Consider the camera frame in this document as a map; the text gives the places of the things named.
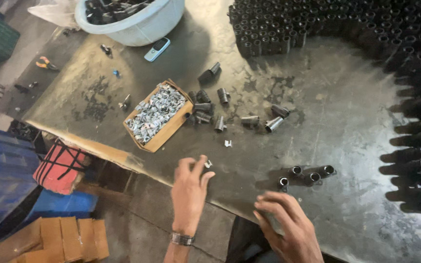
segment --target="mobile phone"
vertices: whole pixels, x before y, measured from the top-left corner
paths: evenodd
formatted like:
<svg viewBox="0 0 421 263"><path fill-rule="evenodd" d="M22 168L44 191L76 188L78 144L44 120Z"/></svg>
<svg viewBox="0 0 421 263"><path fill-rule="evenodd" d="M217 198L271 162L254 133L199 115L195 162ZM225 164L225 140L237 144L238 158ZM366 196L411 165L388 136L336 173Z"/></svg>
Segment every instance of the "mobile phone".
<svg viewBox="0 0 421 263"><path fill-rule="evenodd" d="M166 48L170 45L170 39L162 38L155 42L153 47L144 56L144 58L150 62L154 61Z"/></svg>

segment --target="finger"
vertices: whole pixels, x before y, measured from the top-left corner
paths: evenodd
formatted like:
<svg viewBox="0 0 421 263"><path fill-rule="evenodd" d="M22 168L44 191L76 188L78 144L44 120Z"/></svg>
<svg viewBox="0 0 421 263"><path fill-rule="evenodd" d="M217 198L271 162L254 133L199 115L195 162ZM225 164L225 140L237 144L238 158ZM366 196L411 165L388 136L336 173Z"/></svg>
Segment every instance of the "finger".
<svg viewBox="0 0 421 263"><path fill-rule="evenodd" d="M254 203L254 206L264 212L268 212L274 215L274 218L280 223L285 234L290 233L290 229L295 227L295 223L289 214L282 207L281 204L276 202L258 201Z"/></svg>
<svg viewBox="0 0 421 263"><path fill-rule="evenodd" d="M190 173L190 164L195 163L194 158L188 157L178 161L178 171L180 176L187 175Z"/></svg>
<svg viewBox="0 0 421 263"><path fill-rule="evenodd" d="M209 180L215 175L214 172L207 172L205 173L201 178L201 188L207 189L207 184L209 183Z"/></svg>
<svg viewBox="0 0 421 263"><path fill-rule="evenodd" d="M192 174L199 178L201 176L202 170L204 170L204 164L207 162L207 156L201 155L199 161L197 161L196 165L194 166Z"/></svg>
<svg viewBox="0 0 421 263"><path fill-rule="evenodd" d="M177 168L175 168L175 182L178 180L179 176L180 176L180 170Z"/></svg>
<svg viewBox="0 0 421 263"><path fill-rule="evenodd" d="M258 219L259 226L261 227L261 230L264 233L266 239L271 245L278 247L280 242L279 236L277 235L276 231L274 231L269 221L265 217L261 216L261 214L257 211L253 211L253 213L254 216Z"/></svg>
<svg viewBox="0 0 421 263"><path fill-rule="evenodd" d="M299 221L302 218L306 218L303 209L301 208L298 201L291 195L285 193L277 193L277 192L265 192L263 195L257 197L258 200L265 200L271 202L277 202L283 206L283 208L287 211L290 218L293 221Z"/></svg>

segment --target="white plastic bag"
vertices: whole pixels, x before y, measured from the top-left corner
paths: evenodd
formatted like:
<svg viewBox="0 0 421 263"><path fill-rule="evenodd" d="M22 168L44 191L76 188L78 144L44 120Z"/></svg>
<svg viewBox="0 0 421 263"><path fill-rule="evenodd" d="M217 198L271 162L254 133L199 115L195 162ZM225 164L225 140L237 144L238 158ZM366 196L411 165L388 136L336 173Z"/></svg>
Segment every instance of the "white plastic bag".
<svg viewBox="0 0 421 263"><path fill-rule="evenodd" d="M60 27L79 30L74 19L74 10L78 0L40 0L40 3L27 11Z"/></svg>

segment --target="cardboard box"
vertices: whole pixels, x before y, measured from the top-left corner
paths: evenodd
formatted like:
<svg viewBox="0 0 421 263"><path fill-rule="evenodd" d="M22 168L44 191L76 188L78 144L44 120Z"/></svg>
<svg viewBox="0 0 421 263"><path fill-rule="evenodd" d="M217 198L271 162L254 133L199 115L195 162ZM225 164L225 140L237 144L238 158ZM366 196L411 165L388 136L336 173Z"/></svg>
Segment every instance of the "cardboard box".
<svg viewBox="0 0 421 263"><path fill-rule="evenodd" d="M89 262L108 256L104 220L38 218L0 243L0 263Z"/></svg>
<svg viewBox="0 0 421 263"><path fill-rule="evenodd" d="M48 252L48 262L63 263L63 237L61 236L60 218L42 218L40 233L42 235L43 249Z"/></svg>
<svg viewBox="0 0 421 263"><path fill-rule="evenodd" d="M181 109L177 111L177 113L163 126L163 128L145 145L140 144L136 138L134 138L134 134L132 130L128 128L125 121L127 119L134 119L134 117L139 113L137 110L132 111L132 113L126 117L125 121L123 122L124 127L128 130L128 133L131 135L132 139L136 143L136 145L147 152L156 152L177 130L178 128L183 125L186 121L184 115L186 113L192 113L193 110L193 103L191 102L191 98L184 92L181 88L179 88L172 80L164 81L161 83L162 85L168 84L171 87L178 90L183 96L186 98L186 102ZM144 99L145 102L148 102L150 97L154 95L159 90L159 86L157 86L147 98Z"/></svg>
<svg viewBox="0 0 421 263"><path fill-rule="evenodd" d="M38 218L30 225L16 232L0 243L0 263L8 262L17 258L21 254L37 249L41 249L42 236L40 235L40 223L42 218Z"/></svg>
<svg viewBox="0 0 421 263"><path fill-rule="evenodd" d="M78 219L80 245L82 250L82 259L89 262L97 258L97 247L95 245L94 224L91 218Z"/></svg>
<svg viewBox="0 0 421 263"><path fill-rule="evenodd" d="M65 262L73 262L82 259L79 229L75 217L62 217L61 234L63 236L63 250Z"/></svg>
<svg viewBox="0 0 421 263"><path fill-rule="evenodd" d="M48 250L38 250L27 252L15 259L16 263L45 263L50 262L50 252Z"/></svg>
<svg viewBox="0 0 421 263"><path fill-rule="evenodd" d="M95 245L97 248L97 259L104 259L110 255L107 242L107 231L105 220L94 220Z"/></svg>

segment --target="person's right hand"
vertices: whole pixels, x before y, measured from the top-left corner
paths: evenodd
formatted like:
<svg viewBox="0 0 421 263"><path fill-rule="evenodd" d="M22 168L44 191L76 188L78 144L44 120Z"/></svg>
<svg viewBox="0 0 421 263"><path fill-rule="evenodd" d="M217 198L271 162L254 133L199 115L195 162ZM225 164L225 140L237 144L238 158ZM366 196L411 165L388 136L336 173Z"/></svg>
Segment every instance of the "person's right hand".
<svg viewBox="0 0 421 263"><path fill-rule="evenodd" d="M254 206L273 214L284 230L284 236L278 235L269 221L254 211L264 236L280 257L289 263L324 262L314 226L293 196L266 192L258 196L257 200Z"/></svg>

